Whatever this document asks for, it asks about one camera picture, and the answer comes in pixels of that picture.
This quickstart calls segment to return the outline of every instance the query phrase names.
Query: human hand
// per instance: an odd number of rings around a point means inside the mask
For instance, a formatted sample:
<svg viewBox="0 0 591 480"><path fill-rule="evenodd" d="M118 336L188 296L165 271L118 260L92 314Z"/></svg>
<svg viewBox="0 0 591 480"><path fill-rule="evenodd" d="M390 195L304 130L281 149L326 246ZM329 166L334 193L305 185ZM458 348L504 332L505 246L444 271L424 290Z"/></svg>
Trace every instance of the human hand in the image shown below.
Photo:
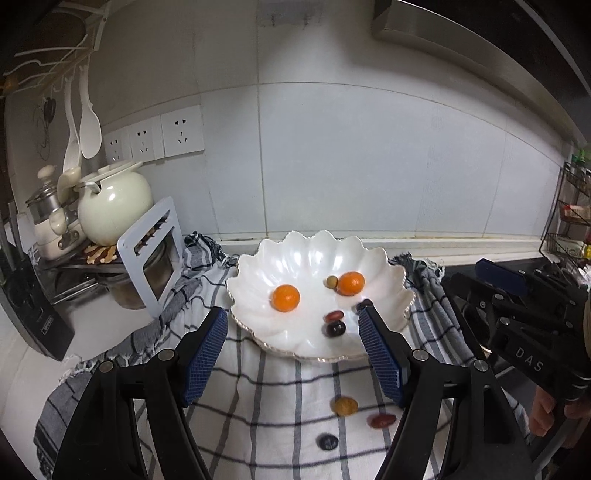
<svg viewBox="0 0 591 480"><path fill-rule="evenodd" d="M535 389L534 404L530 414L531 433L543 437L548 433L554 424L552 411L556 406L556 400L540 387ZM564 407L564 416L568 419L588 419L591 417L591 398L584 395L576 402ZM572 447L579 436L571 435L564 443L564 447Z"/></svg>

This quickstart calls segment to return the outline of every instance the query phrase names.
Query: bowl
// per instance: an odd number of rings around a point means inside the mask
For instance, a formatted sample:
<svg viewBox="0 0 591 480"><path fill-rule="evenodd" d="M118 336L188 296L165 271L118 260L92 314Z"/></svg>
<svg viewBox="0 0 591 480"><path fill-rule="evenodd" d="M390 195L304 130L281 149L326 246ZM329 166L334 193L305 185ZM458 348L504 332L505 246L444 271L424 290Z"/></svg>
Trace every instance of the bowl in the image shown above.
<svg viewBox="0 0 591 480"><path fill-rule="evenodd" d="M325 286L328 276L349 271L365 277L361 293L345 297ZM255 255L241 255L238 275L228 279L227 288L233 318L261 348L305 361L338 362L367 357L355 309L361 300L373 301L390 330L406 326L414 293L404 288L405 275L404 267L388 263L383 248L367 249L356 236L337 240L326 230L312 237L290 232L280 242L261 241ZM283 284L300 292L299 305L287 313L270 303ZM334 310L344 312L346 331L328 338L324 316Z"/></svg>

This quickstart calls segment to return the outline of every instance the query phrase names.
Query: power outlet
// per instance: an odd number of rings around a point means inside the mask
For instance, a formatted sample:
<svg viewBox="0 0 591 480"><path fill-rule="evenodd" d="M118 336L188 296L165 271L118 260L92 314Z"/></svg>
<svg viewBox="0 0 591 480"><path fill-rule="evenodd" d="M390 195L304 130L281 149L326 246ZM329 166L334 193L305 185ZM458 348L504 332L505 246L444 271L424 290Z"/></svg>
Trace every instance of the power outlet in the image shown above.
<svg viewBox="0 0 591 480"><path fill-rule="evenodd" d="M164 113L160 121L167 157L205 150L201 105Z"/></svg>
<svg viewBox="0 0 591 480"><path fill-rule="evenodd" d="M131 153L135 161L164 158L160 116L154 116L127 127Z"/></svg>
<svg viewBox="0 0 591 480"><path fill-rule="evenodd" d="M105 156L108 163L114 163L121 160L131 160L131 144L129 143L129 134L126 128L120 128L103 136L103 145L105 146Z"/></svg>

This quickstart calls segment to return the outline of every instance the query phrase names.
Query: red date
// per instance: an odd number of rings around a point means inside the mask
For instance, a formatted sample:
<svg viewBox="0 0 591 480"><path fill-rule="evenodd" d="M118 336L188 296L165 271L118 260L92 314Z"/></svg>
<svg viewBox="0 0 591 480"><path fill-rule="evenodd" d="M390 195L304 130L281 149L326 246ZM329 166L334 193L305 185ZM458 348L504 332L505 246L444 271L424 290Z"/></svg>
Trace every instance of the red date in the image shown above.
<svg viewBox="0 0 591 480"><path fill-rule="evenodd" d="M324 316L324 321L326 323L336 322L337 320L342 320L345 316L345 313L342 310L335 310L333 312L327 313Z"/></svg>
<svg viewBox="0 0 591 480"><path fill-rule="evenodd" d="M373 429L386 429L394 423L396 423L396 415L391 413L381 413L369 418L369 426Z"/></svg>

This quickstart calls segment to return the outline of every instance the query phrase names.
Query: mandarin orange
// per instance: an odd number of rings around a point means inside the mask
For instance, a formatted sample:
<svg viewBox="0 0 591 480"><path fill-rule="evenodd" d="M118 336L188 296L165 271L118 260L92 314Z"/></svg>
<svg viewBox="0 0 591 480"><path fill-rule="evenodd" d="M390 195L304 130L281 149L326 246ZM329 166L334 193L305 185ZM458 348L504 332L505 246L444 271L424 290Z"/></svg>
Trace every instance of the mandarin orange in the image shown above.
<svg viewBox="0 0 591 480"><path fill-rule="evenodd" d="M300 292L293 285L280 285L271 295L271 305L280 312L290 312L300 303Z"/></svg>
<svg viewBox="0 0 591 480"><path fill-rule="evenodd" d="M359 272L343 273L336 284L336 291L345 297L352 297L363 290L365 278Z"/></svg>

